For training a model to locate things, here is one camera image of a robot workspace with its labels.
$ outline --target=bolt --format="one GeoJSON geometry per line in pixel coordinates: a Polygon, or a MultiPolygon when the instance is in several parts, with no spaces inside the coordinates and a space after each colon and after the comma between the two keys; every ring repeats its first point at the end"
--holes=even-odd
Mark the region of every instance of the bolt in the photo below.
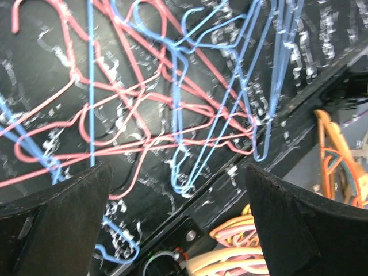
{"type": "Polygon", "coordinates": [[[197,236],[197,233],[194,230],[190,230],[187,234],[186,234],[186,241],[187,242],[192,242],[197,236]]]}

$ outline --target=screw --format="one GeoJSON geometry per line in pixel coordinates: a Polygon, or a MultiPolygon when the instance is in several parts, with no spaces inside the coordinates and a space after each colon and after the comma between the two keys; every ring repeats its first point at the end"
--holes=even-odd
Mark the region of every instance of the screw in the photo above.
{"type": "Polygon", "coordinates": [[[187,234],[186,234],[186,241],[187,242],[192,242],[197,236],[197,233],[194,230],[190,230],[187,234]]]}

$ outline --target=black surface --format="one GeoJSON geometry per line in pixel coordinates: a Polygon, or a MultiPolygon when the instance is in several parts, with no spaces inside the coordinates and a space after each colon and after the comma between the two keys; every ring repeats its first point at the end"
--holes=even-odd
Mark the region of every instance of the black surface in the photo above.
{"type": "Polygon", "coordinates": [[[111,179],[111,167],[98,164],[0,205],[0,274],[86,276],[111,179]]]}
{"type": "Polygon", "coordinates": [[[254,165],[246,174],[271,276],[343,276],[366,271],[366,210],[329,200],[254,165]]]}

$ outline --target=silver metal piece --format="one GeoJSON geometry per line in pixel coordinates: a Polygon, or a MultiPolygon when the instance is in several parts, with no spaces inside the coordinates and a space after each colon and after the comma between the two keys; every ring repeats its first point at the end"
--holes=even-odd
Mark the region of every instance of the silver metal piece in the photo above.
{"type": "Polygon", "coordinates": [[[196,231],[194,230],[190,230],[187,234],[186,234],[186,241],[187,242],[192,242],[197,236],[196,231]]]}

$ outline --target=red wire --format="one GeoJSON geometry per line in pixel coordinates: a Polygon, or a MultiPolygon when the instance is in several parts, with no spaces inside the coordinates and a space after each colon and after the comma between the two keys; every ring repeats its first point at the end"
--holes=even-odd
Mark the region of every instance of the red wire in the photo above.
{"type": "MultiPolygon", "coordinates": [[[[74,30],[75,33],[85,42],[88,42],[89,37],[88,34],[82,29],[82,27],[78,24],[78,22],[75,20],[75,18],[72,16],[72,13],[68,10],[66,4],[62,0],[45,0],[47,3],[49,3],[58,13],[60,18],[60,23],[62,25],[62,32],[64,37],[64,42],[67,49],[67,57],[70,61],[70,81],[57,93],[55,93],[53,96],[48,98],[43,103],[39,104],[36,108],[28,112],[26,115],[21,117],[16,123],[9,125],[7,128],[5,128],[4,131],[0,132],[0,137],[4,135],[5,132],[10,131],[14,128],[16,124],[21,124],[27,119],[34,116],[37,112],[39,112],[41,109],[45,108],[48,104],[56,100],[58,97],[60,97],[62,94],[64,94],[75,82],[80,82],[83,84],[88,85],[89,79],[85,78],[81,71],[77,68],[76,65],[76,57],[74,54],[74,47],[73,42],[71,40],[70,36],[70,29],[74,30]]],[[[162,0],[142,0],[142,2],[149,3],[153,7],[155,7],[160,15],[161,24],[162,24],[162,30],[161,35],[165,36],[167,32],[167,25],[168,22],[170,22],[179,33],[181,32],[181,26],[177,19],[174,17],[174,15],[170,12],[170,10],[167,8],[167,6],[162,2],[162,0]]],[[[22,3],[22,0],[16,0],[13,5],[12,10],[12,32],[17,33],[20,29],[19,26],[19,6],[22,3]]],[[[78,122],[79,127],[79,133],[83,140],[87,143],[90,142],[90,137],[87,131],[85,130],[85,118],[86,113],[90,108],[97,108],[99,106],[102,106],[114,99],[121,99],[122,102],[125,104],[125,106],[129,109],[129,114],[124,120],[124,124],[126,124],[132,117],[137,121],[137,124],[139,127],[143,130],[145,133],[145,138],[143,140],[139,140],[132,143],[126,143],[119,146],[111,146],[109,148],[104,149],[98,149],[95,152],[95,156],[108,156],[108,155],[115,155],[115,154],[125,154],[129,152],[141,152],[139,164],[137,166],[136,172],[134,174],[132,183],[130,187],[122,194],[120,195],[111,195],[110,199],[120,199],[123,196],[127,195],[134,187],[135,182],[138,177],[138,173],[140,171],[140,167],[143,164],[144,158],[147,155],[148,151],[151,150],[163,150],[166,148],[176,148],[178,145],[175,143],[174,135],[173,134],[166,134],[161,135],[158,137],[152,137],[152,133],[150,132],[149,128],[145,124],[142,117],[137,112],[138,106],[145,100],[151,100],[151,101],[158,101],[161,102],[168,107],[172,107],[172,99],[170,97],[164,96],[162,94],[156,93],[156,92],[147,92],[146,91],[146,84],[152,82],[154,79],[158,79],[161,76],[164,77],[164,79],[168,80],[169,82],[172,82],[172,77],[167,72],[167,69],[172,69],[173,64],[168,58],[166,58],[166,47],[164,45],[161,45],[160,50],[157,50],[155,47],[151,45],[146,39],[144,39],[140,34],[135,32],[133,29],[128,27],[124,22],[122,22],[118,17],[116,17],[112,11],[112,8],[110,6],[109,0],[94,0],[93,4],[96,9],[98,9],[102,14],[107,16],[110,21],[112,22],[114,26],[114,30],[116,31],[119,41],[121,45],[124,48],[125,54],[127,55],[130,64],[133,67],[133,72],[137,79],[137,84],[129,87],[129,88],[122,88],[118,85],[116,80],[109,74],[109,72],[106,70],[106,64],[104,63],[104,57],[101,53],[101,45],[98,40],[94,40],[94,46],[95,46],[95,54],[96,54],[96,64],[103,72],[104,76],[109,81],[109,84],[107,83],[101,83],[101,82],[95,82],[94,86],[99,89],[104,89],[107,91],[111,91],[114,94],[111,96],[96,102],[93,106],[84,105],[83,108],[76,113],[76,115],[72,118],[70,121],[57,121],[50,123],[48,125],[42,126],[40,128],[34,129],[32,131],[29,131],[28,135],[33,136],[41,132],[45,132],[52,128],[66,128],[71,127],[74,124],[78,122]],[[136,58],[134,56],[133,51],[131,50],[131,46],[129,44],[129,41],[126,37],[126,34],[128,34],[130,37],[134,38],[135,41],[137,41],[142,47],[144,47],[150,54],[152,54],[154,57],[157,58],[159,65],[156,70],[156,73],[151,76],[148,79],[144,79],[143,74],[138,66],[138,63],[136,61],[136,58]],[[129,98],[128,97],[135,97],[135,103],[133,105],[129,104],[129,98]],[[161,142],[171,142],[171,144],[165,144],[160,145],[161,142]]],[[[134,6],[132,5],[130,9],[127,12],[125,21],[129,21],[132,16],[134,6]]],[[[228,84],[225,81],[225,78],[219,73],[217,68],[210,62],[210,60],[204,55],[204,53],[198,49],[196,51],[196,54],[198,57],[203,61],[203,63],[208,67],[208,69],[214,74],[214,76],[218,79],[218,81],[224,86],[224,88],[228,88],[228,84]]],[[[189,110],[191,112],[196,112],[202,116],[208,117],[208,121],[202,125],[198,125],[195,127],[187,128],[182,133],[189,133],[192,131],[198,131],[200,129],[205,129],[209,126],[211,126],[212,122],[214,121],[216,117],[216,110],[218,110],[221,106],[221,103],[215,101],[213,98],[207,95],[206,92],[203,91],[197,84],[195,84],[191,79],[189,79],[187,76],[184,78],[184,84],[182,85],[182,89],[187,91],[188,93],[195,95],[196,97],[202,99],[203,101],[207,102],[209,105],[206,104],[197,104],[197,103],[181,103],[181,107],[183,109],[189,110]]],[[[237,94],[234,90],[231,89],[230,91],[231,96],[233,98],[237,98],[237,94]]],[[[249,115],[246,111],[246,108],[244,106],[244,103],[241,102],[240,107],[243,109],[243,112],[238,112],[230,116],[229,111],[227,108],[224,108],[221,112],[220,116],[227,120],[229,120],[229,124],[231,127],[235,128],[239,133],[229,136],[224,136],[220,140],[222,143],[216,145],[216,147],[223,147],[227,146],[230,150],[243,154],[243,155],[249,155],[252,153],[252,150],[250,151],[243,151],[234,146],[234,144],[231,143],[232,139],[240,138],[240,137],[247,137],[251,139],[252,136],[252,128],[245,129],[240,123],[238,123],[233,117],[243,117],[246,118],[247,116],[250,116],[251,120],[254,121],[254,118],[249,115]]],[[[116,139],[122,134],[124,131],[124,128],[120,128],[117,133],[109,140],[109,141],[95,141],[95,145],[97,147],[106,147],[111,145],[116,139]]],[[[37,158],[25,155],[20,147],[20,141],[24,137],[20,137],[19,141],[15,143],[14,145],[14,153],[16,157],[26,163],[36,163],[38,162],[37,158]]],[[[208,146],[213,147],[214,142],[217,140],[216,137],[209,140],[208,146]]],[[[184,145],[204,145],[206,140],[194,140],[194,139],[184,139],[183,143],[184,145]]],[[[90,154],[88,153],[73,153],[73,154],[63,154],[63,155],[55,155],[54,158],[59,160],[64,160],[62,163],[62,167],[70,166],[74,163],[80,162],[82,160],[85,160],[90,157],[90,154]]],[[[0,182],[0,187],[5,187],[14,183],[17,183],[19,181],[24,181],[29,178],[33,178],[42,174],[45,174],[48,172],[48,169],[44,168],[42,170],[34,171],[29,174],[21,175],[19,177],[15,177],[13,179],[8,179],[5,181],[0,182]]]]}

